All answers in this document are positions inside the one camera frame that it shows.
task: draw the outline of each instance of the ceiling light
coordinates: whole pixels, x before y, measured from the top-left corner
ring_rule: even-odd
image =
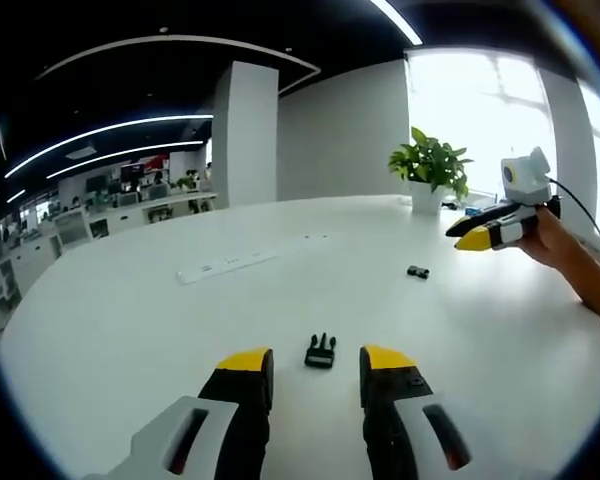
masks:
[[[7,203],[11,203],[13,202],[16,198],[18,198],[20,195],[23,195],[25,192],[25,190],[20,190],[18,193],[16,193],[13,197],[11,197],[9,200],[7,200]]]
[[[95,148],[91,145],[81,148],[80,150],[76,150],[75,152],[71,152],[65,157],[69,160],[80,160],[81,158],[88,157],[89,155],[93,155],[94,153],[98,153]]]
[[[384,13],[389,20],[391,20],[396,27],[400,29],[404,36],[409,39],[414,45],[422,45],[422,40],[413,29],[411,25],[398,13],[398,11],[391,6],[387,0],[370,0],[376,7],[378,7],[382,13]]]
[[[75,170],[76,168],[84,167],[85,165],[89,165],[90,163],[99,162],[100,160],[105,160],[105,159],[111,158],[111,157],[118,157],[120,155],[127,155],[129,153],[141,152],[143,150],[152,150],[154,148],[181,147],[184,145],[201,145],[202,143],[203,142],[201,140],[196,140],[196,141],[192,141],[192,142],[163,143],[162,145],[149,145],[148,147],[132,148],[131,150],[125,150],[123,152],[110,153],[109,155],[103,155],[102,157],[92,158],[91,160],[87,160],[85,162],[78,163],[76,165],[72,165],[70,167],[64,168],[64,169],[60,170],[59,172],[52,173],[51,175],[47,176],[47,180],[50,178],[56,177],[58,175],[62,175],[63,173],[69,172],[71,170]]]
[[[82,133],[80,135],[76,135],[75,137],[71,137],[67,140],[63,140],[60,143],[56,143],[55,145],[45,148],[44,150],[36,153],[35,155],[30,156],[24,162],[16,165],[11,170],[9,170],[7,172],[7,174],[4,176],[4,178],[9,178],[11,175],[16,173],[22,167],[24,167],[28,163],[34,161],[36,158],[44,155],[45,153],[49,153],[51,150],[55,150],[58,147],[66,145],[67,143],[71,143],[75,140],[79,140],[80,138],[88,137],[89,135],[95,135],[96,133],[106,132],[107,130],[114,130],[116,128],[128,127],[131,125],[140,125],[142,123],[168,122],[168,121],[173,121],[173,120],[212,119],[212,118],[213,118],[213,115],[173,115],[170,117],[155,117],[155,118],[144,118],[142,120],[133,120],[131,122],[118,123],[116,125],[109,125],[108,127],[98,128],[97,130],[91,130],[90,132]]]

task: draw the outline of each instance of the power strip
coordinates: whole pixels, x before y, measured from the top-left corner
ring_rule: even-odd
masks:
[[[241,257],[227,257],[222,260],[207,262],[197,267],[182,269],[176,273],[176,278],[182,285],[200,282],[217,275],[268,262],[280,256],[307,250],[324,243],[328,238],[329,236],[325,234],[304,235],[300,239],[281,245],[277,250],[256,251]]]

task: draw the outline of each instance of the curved light strip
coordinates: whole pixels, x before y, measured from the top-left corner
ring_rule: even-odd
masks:
[[[66,145],[67,143],[71,143],[74,140],[79,140],[81,138],[88,137],[90,135],[95,135],[96,133],[106,132],[107,130],[114,130],[116,128],[128,127],[130,125],[140,125],[142,123],[168,122],[168,121],[172,121],[172,120],[211,119],[211,118],[213,118],[213,115],[172,115],[170,117],[155,117],[155,118],[144,118],[142,120],[132,120],[130,122],[117,123],[115,125],[109,125],[108,127],[102,127],[102,128],[98,128],[96,130],[91,130],[90,132],[82,133],[80,135],[76,135],[75,137],[71,137],[67,140],[63,140],[60,143],[56,143],[55,145],[51,145],[50,147],[45,148],[44,150],[36,153],[35,155],[30,156],[24,162],[19,163],[18,165],[13,167],[11,170],[9,170],[7,172],[7,174],[4,176],[4,178],[9,178],[11,175],[16,173],[22,167],[24,167],[28,163],[34,161],[39,156],[44,155],[45,153],[49,153],[51,150],[55,150],[56,148],[61,147],[62,145]]]
[[[247,50],[253,50],[256,52],[266,53],[268,55],[272,55],[274,57],[282,58],[283,60],[288,60],[290,62],[296,63],[298,65],[302,65],[311,70],[311,73],[305,75],[301,79],[293,82],[291,85],[287,85],[278,93],[284,93],[290,88],[295,87],[296,85],[308,80],[311,77],[314,77],[322,72],[320,67],[316,65],[312,65],[309,62],[305,62],[304,60],[300,60],[297,57],[293,57],[291,55],[287,55],[286,53],[278,52],[277,50],[272,50],[270,48],[261,47],[259,45],[254,45],[253,43],[240,42],[238,40],[230,40],[228,38],[218,38],[218,37],[204,37],[200,35],[150,35],[148,37],[138,37],[138,38],[129,38],[127,40],[119,40],[117,42],[107,43],[105,45],[100,45],[99,47],[90,48],[89,50],[85,50],[84,52],[76,53],[75,55],[70,56],[69,58],[65,58],[64,60],[56,63],[55,65],[50,66],[44,72],[36,77],[36,80],[40,80],[42,77],[48,75],[49,73],[57,70],[60,67],[64,67],[65,65],[74,62],[80,58],[87,57],[89,55],[93,55],[94,53],[104,52],[105,50],[111,50],[112,48],[124,47],[127,45],[138,45],[141,43],[153,43],[153,42],[198,42],[198,43],[214,43],[216,45],[229,45],[231,47],[238,48],[246,48]]]
[[[414,45],[422,45],[422,40],[409,23],[398,13],[398,11],[387,0],[370,0]]]
[[[24,195],[24,192],[26,192],[26,190],[22,189],[20,190],[18,193],[16,193],[13,197],[11,197],[9,200],[7,200],[7,203],[11,203],[13,202],[16,198],[18,198],[20,195]]]
[[[78,163],[76,165],[67,167],[63,170],[60,170],[59,172],[52,173],[51,175],[47,176],[47,180],[50,178],[56,177],[58,175],[62,175],[63,173],[66,173],[70,170],[74,170],[76,168],[80,168],[85,165],[89,165],[90,163],[99,162],[100,160],[104,160],[106,158],[117,157],[119,155],[126,155],[128,153],[141,152],[143,150],[152,150],[154,148],[180,147],[183,145],[201,145],[202,143],[204,143],[202,140],[194,140],[191,142],[163,143],[162,145],[149,145],[148,147],[132,148],[131,150],[125,150],[123,152],[110,153],[109,155],[103,155],[102,157],[92,158],[91,160],[87,160],[85,162]]]

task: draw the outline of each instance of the small black object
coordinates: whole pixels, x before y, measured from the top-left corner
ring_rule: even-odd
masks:
[[[420,268],[420,267],[416,267],[415,265],[411,265],[407,269],[407,275],[419,277],[419,278],[422,278],[423,280],[426,280],[427,278],[429,278],[429,270],[426,268]]]
[[[323,333],[318,346],[318,336],[311,336],[311,345],[307,348],[307,354],[304,357],[304,364],[313,368],[331,368],[336,356],[335,346],[336,337],[329,340],[331,348],[327,348],[327,334]]]
[[[556,218],[560,218],[560,214],[562,213],[560,197],[558,195],[554,195],[553,197],[551,197],[551,200],[547,202],[547,208],[551,213],[555,215]]]

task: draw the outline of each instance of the office chair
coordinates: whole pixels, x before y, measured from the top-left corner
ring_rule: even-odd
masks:
[[[138,193],[120,193],[118,195],[118,207],[128,207],[129,205],[135,205],[138,203]]]
[[[166,183],[149,187],[149,200],[156,200],[167,196],[169,196],[169,185]]]
[[[93,241],[84,208],[76,208],[53,219],[63,251]]]

